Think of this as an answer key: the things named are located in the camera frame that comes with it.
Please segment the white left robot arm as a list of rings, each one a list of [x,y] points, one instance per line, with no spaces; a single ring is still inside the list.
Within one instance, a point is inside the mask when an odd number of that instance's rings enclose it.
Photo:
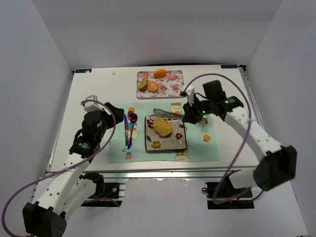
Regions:
[[[93,100],[82,105],[86,114],[61,173],[55,173],[46,191],[22,210],[26,232],[33,236],[61,237],[72,214],[89,197],[100,198],[104,192],[103,175],[85,170],[103,149],[101,141],[106,131],[114,130],[124,120],[124,110]]]

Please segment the seeded bread sandwich slice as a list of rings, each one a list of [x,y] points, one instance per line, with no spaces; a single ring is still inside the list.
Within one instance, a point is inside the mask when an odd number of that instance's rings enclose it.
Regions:
[[[173,132],[172,126],[163,118],[156,118],[153,123],[155,131],[160,136],[168,136]]]

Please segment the metal slotted tongs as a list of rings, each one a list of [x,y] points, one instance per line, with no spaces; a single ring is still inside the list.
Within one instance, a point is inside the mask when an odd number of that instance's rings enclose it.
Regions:
[[[154,108],[153,109],[153,113],[156,116],[179,117],[179,118],[183,118],[184,117],[184,115],[182,115],[182,114],[176,114],[176,113],[165,111],[165,110],[158,109],[158,108]]]

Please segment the round orange bread roll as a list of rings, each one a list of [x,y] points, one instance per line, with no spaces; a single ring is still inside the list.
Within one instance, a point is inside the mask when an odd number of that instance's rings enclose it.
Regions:
[[[156,92],[159,88],[159,84],[155,81],[152,81],[152,82],[149,82],[148,83],[148,87],[147,89],[150,91],[150,92]]]

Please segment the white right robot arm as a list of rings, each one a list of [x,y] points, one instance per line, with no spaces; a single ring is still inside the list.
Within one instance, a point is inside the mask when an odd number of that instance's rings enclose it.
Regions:
[[[235,189],[259,187],[269,191],[295,178],[297,151],[285,147],[249,117],[243,103],[235,96],[227,97],[218,80],[203,84],[205,99],[199,100],[195,89],[185,85],[181,95],[187,98],[183,122],[196,124],[206,114],[214,114],[232,127],[254,152],[259,164],[253,171],[229,175]]]

